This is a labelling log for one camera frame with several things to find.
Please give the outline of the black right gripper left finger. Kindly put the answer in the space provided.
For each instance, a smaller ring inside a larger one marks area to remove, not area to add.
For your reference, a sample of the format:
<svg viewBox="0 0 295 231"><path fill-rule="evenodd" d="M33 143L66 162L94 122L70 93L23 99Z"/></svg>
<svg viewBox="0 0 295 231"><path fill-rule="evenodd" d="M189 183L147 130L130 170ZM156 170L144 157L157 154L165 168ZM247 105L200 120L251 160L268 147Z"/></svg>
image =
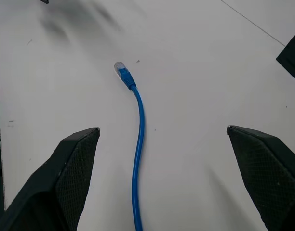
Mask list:
<svg viewBox="0 0 295 231"><path fill-rule="evenodd" d="M77 231L94 165L99 128L60 141L0 219L0 231Z"/></svg>

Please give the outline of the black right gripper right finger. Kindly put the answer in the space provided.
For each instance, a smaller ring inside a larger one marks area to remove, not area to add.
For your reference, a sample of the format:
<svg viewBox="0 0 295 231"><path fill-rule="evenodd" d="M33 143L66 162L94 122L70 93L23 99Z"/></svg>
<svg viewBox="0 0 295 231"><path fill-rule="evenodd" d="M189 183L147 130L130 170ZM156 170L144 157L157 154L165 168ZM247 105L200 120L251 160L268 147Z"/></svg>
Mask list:
<svg viewBox="0 0 295 231"><path fill-rule="evenodd" d="M277 137L228 126L243 183L268 231L295 231L295 154Z"/></svg>

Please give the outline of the black metal bracket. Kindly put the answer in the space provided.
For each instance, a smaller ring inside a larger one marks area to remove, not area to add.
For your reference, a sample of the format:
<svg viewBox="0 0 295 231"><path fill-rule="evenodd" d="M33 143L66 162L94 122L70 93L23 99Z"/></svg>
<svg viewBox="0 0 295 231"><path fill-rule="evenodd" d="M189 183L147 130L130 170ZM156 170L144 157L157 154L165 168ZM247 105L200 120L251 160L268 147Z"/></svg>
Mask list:
<svg viewBox="0 0 295 231"><path fill-rule="evenodd" d="M278 55L276 61L295 79L295 35Z"/></svg>

